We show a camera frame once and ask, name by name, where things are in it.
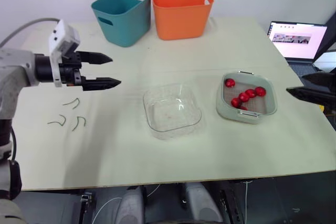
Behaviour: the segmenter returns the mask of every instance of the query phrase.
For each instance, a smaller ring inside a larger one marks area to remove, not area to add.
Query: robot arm
[[[56,87],[82,86],[83,91],[104,90],[121,83],[112,78],[87,80],[80,75],[82,62],[103,64],[108,56],[96,52],[75,51],[77,31],[61,20],[49,37],[50,57],[30,51],[0,48],[0,222],[25,223],[10,201],[21,191],[19,165],[8,160],[12,154],[10,134],[18,95],[22,88],[53,82]]]

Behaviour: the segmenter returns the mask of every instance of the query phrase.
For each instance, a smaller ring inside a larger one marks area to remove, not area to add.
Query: transparent bowl
[[[148,90],[143,95],[143,105],[148,125],[157,138],[191,133],[202,117],[192,91],[182,84]]]

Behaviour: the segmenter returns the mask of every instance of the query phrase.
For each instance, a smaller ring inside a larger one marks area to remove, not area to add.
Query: white table
[[[113,63],[84,65],[82,74],[122,80],[116,88],[82,92],[44,83],[24,89],[14,129],[24,189],[64,189],[281,176],[335,169],[336,133],[315,104],[286,87],[301,85],[251,19],[210,19],[200,38],[162,41],[154,25],[130,48],[108,43],[96,23],[73,25],[79,50]],[[42,24],[23,49],[47,54],[54,24]],[[259,125],[221,118],[215,94],[223,74],[238,70],[268,78],[278,111]],[[202,110],[198,129],[170,140],[151,135],[142,96],[153,86],[181,82]],[[79,98],[72,110],[63,103]],[[61,127],[47,122],[67,118]],[[87,118],[72,132],[76,117]]]

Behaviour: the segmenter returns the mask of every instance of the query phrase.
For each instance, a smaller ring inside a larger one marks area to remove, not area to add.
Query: cable
[[[23,29],[27,28],[28,26],[31,26],[33,24],[39,23],[39,22],[44,22],[44,21],[56,21],[59,22],[58,18],[39,18],[33,21],[30,21],[19,28],[17,28],[14,32],[12,32],[10,35],[8,35],[1,43],[0,47],[3,47],[7,42],[9,42],[10,39],[12,39],[15,35],[17,35],[20,31]]]
[[[100,211],[104,208],[104,206],[106,206],[108,203],[110,203],[111,201],[115,200],[115,199],[122,199],[121,197],[117,197],[117,198],[113,198],[113,199],[109,199],[108,201],[106,201],[106,203],[104,205],[101,206],[101,208],[99,208],[96,216],[93,219],[92,224],[95,224],[94,222],[96,221],[96,218],[98,217],[98,214],[100,213]]]
[[[147,197],[149,197],[149,196],[151,196],[153,193],[155,193],[155,191],[160,187],[160,185],[161,184],[159,184],[150,194],[148,194],[147,195]],[[113,199],[110,199],[110,200],[108,200],[108,201],[106,201],[105,202],[105,204],[104,205],[102,205],[101,206],[101,208],[99,208],[99,210],[98,210],[98,212],[97,212],[97,214],[96,214],[96,216],[94,217],[94,219],[93,219],[93,222],[92,222],[92,224],[95,224],[94,222],[96,221],[96,218],[97,218],[97,216],[98,216],[98,214],[100,213],[100,211],[109,203],[109,202],[111,202],[111,201],[113,201],[113,200],[115,200],[115,199],[122,199],[121,197],[116,197],[116,198],[113,198]]]
[[[10,134],[12,135],[12,139],[13,139],[13,154],[12,154],[12,161],[15,160],[16,157],[16,136],[13,130],[13,127],[10,127]]]
[[[153,193],[155,193],[155,191],[161,186],[161,184],[159,184],[156,189],[154,189],[150,194],[147,195],[147,197],[151,196]]]
[[[246,189],[245,189],[245,222],[244,222],[244,224],[247,224],[247,186],[251,182],[252,182],[252,180],[251,181],[247,181],[247,182],[243,182],[246,185]]]

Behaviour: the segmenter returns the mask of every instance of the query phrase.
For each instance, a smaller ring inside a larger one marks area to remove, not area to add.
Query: gray cable
[[[39,18],[33,21],[30,21],[26,24],[24,24],[23,26],[20,26],[19,28],[17,28],[14,32],[12,32],[10,35],[8,35],[1,43],[0,43],[0,47],[3,47],[10,39],[12,39],[15,35],[17,35],[20,31],[22,31],[23,29],[27,28],[28,26],[31,26],[33,24],[39,23],[39,22],[44,22],[44,21],[56,21],[59,22],[58,18]]]

